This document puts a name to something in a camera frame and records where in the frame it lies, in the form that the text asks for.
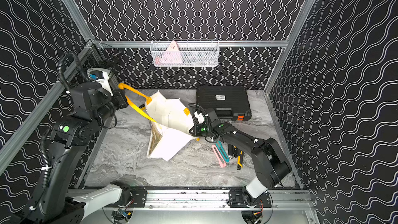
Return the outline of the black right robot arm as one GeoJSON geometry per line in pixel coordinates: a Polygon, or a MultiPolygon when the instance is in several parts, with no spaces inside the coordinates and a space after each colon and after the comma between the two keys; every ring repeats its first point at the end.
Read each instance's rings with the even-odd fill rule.
{"type": "Polygon", "coordinates": [[[189,133],[198,137],[208,137],[211,141],[220,140],[235,146],[251,157],[255,178],[244,187],[244,191],[252,199],[257,199],[269,189],[274,188],[292,171],[285,153],[273,138],[267,140],[256,138],[230,123],[222,123],[219,120],[209,125],[195,124],[189,133]]]}

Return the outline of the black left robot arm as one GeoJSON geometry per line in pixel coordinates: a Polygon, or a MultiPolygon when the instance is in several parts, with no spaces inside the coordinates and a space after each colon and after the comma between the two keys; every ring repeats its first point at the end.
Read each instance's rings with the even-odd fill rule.
{"type": "Polygon", "coordinates": [[[61,56],[58,75],[72,97],[74,110],[41,136],[39,150],[44,166],[32,199],[15,220],[17,224],[78,224],[83,220],[86,203],[66,195],[74,170],[93,135],[107,128],[107,120],[116,119],[117,110],[128,107],[124,90],[103,88],[98,82],[103,76],[99,72],[88,75],[72,52],[61,56]],[[85,80],[75,87],[64,76],[68,58],[75,60],[85,80]]]}

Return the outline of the large black yellow utility knife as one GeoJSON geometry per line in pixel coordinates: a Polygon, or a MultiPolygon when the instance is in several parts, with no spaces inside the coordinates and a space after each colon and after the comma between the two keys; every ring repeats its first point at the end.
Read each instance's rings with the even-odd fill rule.
{"type": "Polygon", "coordinates": [[[243,157],[244,157],[244,153],[241,150],[238,150],[237,170],[241,170],[243,167],[243,157]]]}

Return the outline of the white tote bag yellow handles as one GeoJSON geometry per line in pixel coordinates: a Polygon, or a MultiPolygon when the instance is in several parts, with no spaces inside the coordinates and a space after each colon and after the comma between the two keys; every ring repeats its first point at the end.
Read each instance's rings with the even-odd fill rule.
{"type": "Polygon", "coordinates": [[[169,161],[191,140],[189,133],[194,121],[189,109],[180,99],[167,99],[161,92],[146,96],[127,84],[120,83],[119,89],[134,92],[145,98],[144,110],[135,105],[129,97],[127,103],[151,124],[150,141],[147,150],[148,158],[161,158],[169,161]]]}

